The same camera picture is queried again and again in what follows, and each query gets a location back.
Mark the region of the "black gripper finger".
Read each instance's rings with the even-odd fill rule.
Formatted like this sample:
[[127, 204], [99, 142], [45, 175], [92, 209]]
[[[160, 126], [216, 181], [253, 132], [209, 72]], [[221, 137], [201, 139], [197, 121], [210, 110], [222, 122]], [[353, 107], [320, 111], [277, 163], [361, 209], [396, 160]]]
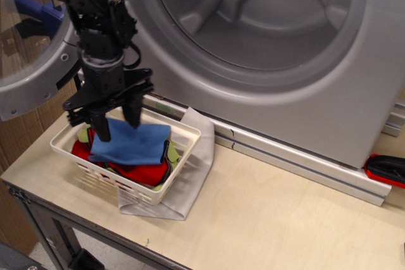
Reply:
[[89, 111], [90, 125], [96, 131], [100, 141], [109, 142], [111, 134], [109, 130], [108, 120], [106, 114], [102, 111], [90, 110]]
[[125, 98], [122, 111], [125, 121], [134, 128], [140, 125], [140, 114], [143, 106], [143, 95], [129, 95]]

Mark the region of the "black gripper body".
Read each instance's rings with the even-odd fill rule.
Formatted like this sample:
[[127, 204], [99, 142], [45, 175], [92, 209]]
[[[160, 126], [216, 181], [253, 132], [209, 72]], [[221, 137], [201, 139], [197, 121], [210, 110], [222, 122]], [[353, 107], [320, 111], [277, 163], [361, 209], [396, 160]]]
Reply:
[[129, 95], [145, 95], [153, 90], [152, 70], [123, 64], [123, 56], [103, 60], [88, 56], [79, 58], [84, 84], [64, 104], [71, 126], [89, 124], [89, 111], [105, 114], [121, 107]]

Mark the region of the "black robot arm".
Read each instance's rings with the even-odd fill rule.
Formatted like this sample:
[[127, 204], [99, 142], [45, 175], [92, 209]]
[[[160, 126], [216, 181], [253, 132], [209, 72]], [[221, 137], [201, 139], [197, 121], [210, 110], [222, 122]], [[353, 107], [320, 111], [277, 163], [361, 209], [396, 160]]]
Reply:
[[59, 0], [78, 34], [78, 59], [57, 82], [62, 88], [83, 71], [84, 84], [63, 107], [71, 126], [87, 123], [100, 140], [111, 140], [106, 113], [121, 107], [125, 120], [134, 128], [140, 124], [143, 96], [152, 91], [149, 68], [140, 69], [140, 60], [125, 65], [124, 50], [139, 48], [132, 42], [137, 30], [124, 0]]

